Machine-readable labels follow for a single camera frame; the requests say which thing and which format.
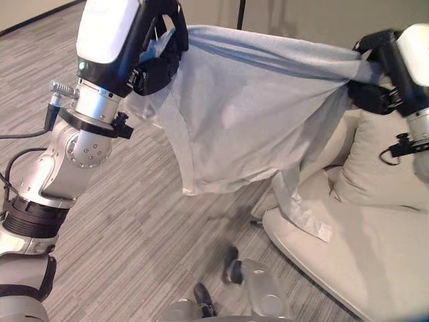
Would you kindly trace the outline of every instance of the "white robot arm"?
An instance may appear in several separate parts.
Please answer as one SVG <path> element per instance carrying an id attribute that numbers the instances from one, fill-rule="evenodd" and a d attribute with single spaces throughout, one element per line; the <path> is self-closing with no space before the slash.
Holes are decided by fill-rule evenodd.
<path id="1" fill-rule="evenodd" d="M 176 32 L 161 57 L 139 64 L 151 38 Z M 41 302 L 54 280 L 58 230 L 91 176 L 109 157 L 113 138 L 131 137 L 127 116 L 118 113 L 131 91 L 148 95 L 166 86 L 177 71 L 188 34 L 177 0 L 88 0 L 77 40 L 78 84 L 53 82 L 45 128 L 62 118 L 48 149 L 37 159 L 6 205 L 0 221 L 0 321 L 48 321 Z M 61 109 L 61 98 L 72 98 Z"/>

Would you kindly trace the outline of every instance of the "white cloth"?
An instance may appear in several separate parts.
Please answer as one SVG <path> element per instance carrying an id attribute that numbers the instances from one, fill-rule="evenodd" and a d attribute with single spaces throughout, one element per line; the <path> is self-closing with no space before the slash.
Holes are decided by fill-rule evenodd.
<path id="1" fill-rule="evenodd" d="M 275 175 L 284 214 L 328 241 L 328 227 L 298 197 L 297 175 L 350 107 L 342 86 L 378 82 L 378 65 L 303 40 L 203 25 L 188 32 L 190 48 L 173 81 L 148 97 L 127 98 L 136 114 L 159 117 L 184 193 L 227 193 Z M 158 56 L 170 35 L 151 42 L 142 59 Z"/>

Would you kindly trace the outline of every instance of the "cushion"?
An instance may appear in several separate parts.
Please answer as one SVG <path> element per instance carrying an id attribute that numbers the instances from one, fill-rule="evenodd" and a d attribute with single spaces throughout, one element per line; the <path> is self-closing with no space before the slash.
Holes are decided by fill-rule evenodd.
<path id="1" fill-rule="evenodd" d="M 278 208 L 263 216 L 270 240 L 291 261 L 366 321 L 427 315 L 429 218 L 425 213 L 333 199 L 310 203 L 317 217 L 333 228 L 329 243 L 298 229 Z"/>
<path id="2" fill-rule="evenodd" d="M 379 154 L 397 143 L 396 135 L 408 131 L 398 113 L 376 115 L 361 112 L 355 141 L 332 195 L 341 202 L 361 205 L 397 205 L 427 209 L 429 191 L 413 173 L 413 156 L 389 166 Z M 396 162 L 385 154 L 384 158 Z"/>
<path id="3" fill-rule="evenodd" d="M 304 182 L 315 172 L 332 164 L 343 165 L 350 153 L 360 114 L 359 109 L 345 111 L 323 151 L 314 162 L 303 167 L 300 182 Z"/>

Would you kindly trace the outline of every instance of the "floor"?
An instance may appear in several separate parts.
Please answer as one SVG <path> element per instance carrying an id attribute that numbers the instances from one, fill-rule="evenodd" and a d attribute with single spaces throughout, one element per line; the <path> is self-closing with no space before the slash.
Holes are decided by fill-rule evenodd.
<path id="1" fill-rule="evenodd" d="M 76 83 L 74 47 L 83 4 L 0 38 L 0 133 L 41 128 L 48 83 Z M 268 182 L 227 195 L 184 197 L 174 153 L 162 130 L 131 118 L 131 140 L 113 153 L 60 230 L 51 321 L 156 321 L 161 310 L 203 281 L 222 315 L 249 313 L 245 291 L 220 280 L 222 250 L 267 264 L 289 296 L 297 321 L 356 321 L 249 225 L 249 208 Z M 0 164 L 41 138 L 1 142 Z M 36 154 L 19 160 L 18 185 Z"/>

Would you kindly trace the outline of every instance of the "fabric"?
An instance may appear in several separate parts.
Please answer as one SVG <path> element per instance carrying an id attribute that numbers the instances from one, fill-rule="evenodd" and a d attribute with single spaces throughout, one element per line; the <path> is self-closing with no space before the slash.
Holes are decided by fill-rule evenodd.
<path id="1" fill-rule="evenodd" d="M 320 237 L 322 223 L 307 225 L 311 214 L 302 216 L 296 175 L 350 107 L 343 85 L 378 82 L 378 65 L 351 50 L 303 40 L 203 25 L 188 32 L 189 51 L 169 86 L 127 98 L 137 115 L 159 117 L 183 192 L 227 193 L 275 175 L 285 215 Z M 170 36 L 151 42 L 142 59 L 158 56 Z"/>
<path id="2" fill-rule="evenodd" d="M 300 193 L 315 216 L 332 227 L 329 244 L 285 220 L 278 208 L 263 216 L 270 240 L 364 321 L 409 321 L 427 315 L 429 216 L 403 207 L 327 199 L 323 172 L 306 180 Z"/>
<path id="3" fill-rule="evenodd" d="M 344 164 L 350 154 L 353 141 L 355 140 L 357 123 L 360 116 L 360 109 L 345 111 L 340 123 L 337 125 L 334 133 L 317 159 L 310 164 L 306 164 L 304 168 L 301 169 L 300 182 L 304 182 L 308 177 L 327 166 Z"/>
<path id="4" fill-rule="evenodd" d="M 334 186 L 333 197 L 360 205 L 427 209 L 429 191 L 414 175 L 414 157 L 401 157 L 397 166 L 389 166 L 379 159 L 382 151 L 397 143 L 397 134 L 408 131 L 406 120 L 396 112 L 389 115 L 361 113 L 355 142 Z M 384 157 L 396 162 L 389 154 Z"/>

